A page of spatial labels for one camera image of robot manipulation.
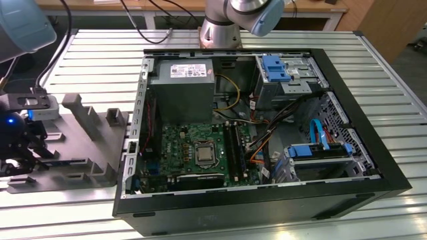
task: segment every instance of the black cable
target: black cable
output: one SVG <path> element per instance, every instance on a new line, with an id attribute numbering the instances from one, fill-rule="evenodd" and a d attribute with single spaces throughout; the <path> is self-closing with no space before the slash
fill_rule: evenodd
<path id="1" fill-rule="evenodd" d="M 299 108 L 299 106 L 302 105 L 302 103 L 313 98 L 318 98 L 322 97 L 323 94 L 326 93 L 325 90 L 317 91 L 311 94 L 303 95 L 301 96 L 295 101 L 293 101 L 279 112 L 278 114 L 274 116 L 274 118 L 271 119 L 267 127 L 266 127 L 266 131 L 265 134 L 261 135 L 261 137 L 250 144 L 250 147 L 253 147 L 257 143 L 259 143 L 261 141 L 263 141 L 263 139 L 266 139 L 274 132 L 278 124 L 281 123 L 281 121 L 286 118 L 289 118 L 297 111 L 297 109 Z"/>
<path id="2" fill-rule="evenodd" d="M 293 4 L 294 4 L 294 13 L 293 13 L 293 18 L 297 18 L 297 17 L 298 17 L 299 8 L 297 7 L 295 0 L 291 0 L 291 1 L 293 1 Z"/>
<path id="3" fill-rule="evenodd" d="M 198 18 L 195 17 L 195 15 L 182 6 L 179 5 L 177 2 L 171 1 L 171 0 L 163 0 L 170 4 L 174 4 L 177 7 L 179 7 L 183 11 L 186 11 L 186 13 L 189 13 L 189 15 L 194 18 L 194 20 L 197 21 L 198 25 L 202 26 L 202 23 L 199 22 Z"/>
<path id="4" fill-rule="evenodd" d="M 66 36 L 66 41 L 60 47 L 60 50 L 59 52 L 56 53 L 55 57 L 52 58 L 51 62 L 48 63 L 47 67 L 44 68 L 43 72 L 40 73 L 39 77 L 36 78 L 35 80 L 35 87 L 36 88 L 40 88 L 40 81 L 42 81 L 42 78 L 43 76 L 47 74 L 47 72 L 51 70 L 51 68 L 54 67 L 54 65 L 56 64 L 60 56 L 63 55 L 64 53 L 64 50 L 68 46 L 68 42 L 70 42 L 70 39 L 72 38 L 72 28 L 74 28 L 74 17 L 72 17 L 72 11 L 70 10 L 70 7 L 67 5 L 67 2 L 66 0 L 59 0 L 62 5 L 64 6 L 66 8 L 66 12 L 67 12 L 67 18 L 68 18 L 68 26 L 67 26 L 67 36 Z"/>
<path id="5" fill-rule="evenodd" d="M 163 42 L 169 39 L 170 34 L 171 34 L 171 32 L 173 32 L 173 29 L 170 29 L 170 30 L 166 32 L 166 37 L 165 37 L 161 41 L 151 41 L 151 40 L 145 36 L 145 34 L 142 33 L 142 31 L 141 31 L 141 29 L 139 29 L 139 26 L 137 25 L 137 22 L 135 22 L 135 20 L 134 20 L 134 17 L 133 17 L 133 15 L 131 15 L 131 12 L 130 12 L 130 9 L 129 9 L 129 6 L 127 6 L 126 2 L 125 2 L 123 0 L 121 0 L 121 2 L 122 2 L 122 5 L 123 5 L 123 8 L 125 8 L 127 17 L 129 17 L 129 19 L 130 19 L 130 21 L 131 21 L 131 23 L 133 23 L 133 25 L 134 25 L 134 28 L 137 29 L 139 35 L 142 36 L 142 38 L 143 38 L 147 42 L 150 42 L 151 44 L 161 44 L 161 43 L 163 43 Z"/>

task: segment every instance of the white table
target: white table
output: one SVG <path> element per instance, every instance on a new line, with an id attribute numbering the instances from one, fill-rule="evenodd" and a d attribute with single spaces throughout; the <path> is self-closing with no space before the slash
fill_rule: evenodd
<path id="1" fill-rule="evenodd" d="M 161 30 L 145 31 L 151 39 L 159 39 L 165 33 Z M 243 32 L 242 40 L 246 48 L 326 50 L 413 189 L 371 203 L 341 219 L 158 239 L 402 240 L 426 237 L 427 109 L 366 38 L 353 32 L 275 31 L 262 41 Z M 149 44 L 135 30 L 80 30 L 44 86 L 59 101 L 66 93 L 80 93 L 85 104 L 93 105 L 98 112 L 107 108 L 131 112 L 143 49 L 198 47 L 195 30 L 174 31 L 171 39 L 161 45 Z M 6 182 L 0 181 L 0 188 L 2 185 L 6 187 Z M 15 195 L 2 191 L 0 239 L 141 238 L 129 224 L 113 217 L 115 189 Z"/>

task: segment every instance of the blue plastic clip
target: blue plastic clip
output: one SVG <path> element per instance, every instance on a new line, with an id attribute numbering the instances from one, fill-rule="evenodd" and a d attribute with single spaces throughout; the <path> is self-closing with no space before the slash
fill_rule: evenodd
<path id="1" fill-rule="evenodd" d="M 286 71 L 286 65 L 279 56 L 262 56 L 262 64 L 269 82 L 290 82 L 293 77 Z"/>

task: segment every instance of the label sticker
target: label sticker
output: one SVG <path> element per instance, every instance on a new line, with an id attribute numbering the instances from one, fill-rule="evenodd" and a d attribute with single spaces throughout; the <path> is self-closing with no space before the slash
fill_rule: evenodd
<path id="1" fill-rule="evenodd" d="M 289 74 L 299 74 L 299 71 L 297 69 L 287 69 Z"/>
<path id="2" fill-rule="evenodd" d="M 206 64 L 175 64 L 171 66 L 171 78 L 202 78 L 206 76 Z"/>
<path id="3" fill-rule="evenodd" d="M 251 102 L 249 103 L 249 105 L 250 105 L 250 108 L 251 108 L 253 110 L 255 110 L 257 102 L 255 102 L 255 101 L 251 101 Z"/>
<path id="4" fill-rule="evenodd" d="M 270 178 L 270 171 L 262 167 L 261 173 L 266 176 L 266 178 Z"/>

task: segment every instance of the power cable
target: power cable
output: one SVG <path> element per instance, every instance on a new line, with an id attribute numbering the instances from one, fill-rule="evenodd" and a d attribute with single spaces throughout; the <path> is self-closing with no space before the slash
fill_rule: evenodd
<path id="1" fill-rule="evenodd" d="M 60 47 L 60 50 L 59 52 L 56 53 L 55 57 L 52 58 L 51 62 L 48 63 L 48 65 L 46 66 L 43 72 L 40 73 L 39 77 L 36 78 L 35 80 L 35 87 L 36 88 L 40 88 L 40 81 L 42 81 L 42 78 L 43 76 L 47 74 L 47 72 L 51 70 L 51 68 L 54 67 L 54 65 L 56 64 L 60 56 L 63 55 L 64 53 L 64 50 L 68 46 L 68 43 L 70 43 L 70 39 L 72 37 L 72 28 L 74 28 L 74 17 L 72 17 L 72 11 L 68 7 L 68 4 L 66 2 L 66 0 L 59 0 L 62 5 L 64 6 L 66 8 L 66 12 L 67 12 L 67 18 L 68 18 L 68 26 L 67 26 L 67 33 L 66 33 L 66 41 Z"/>

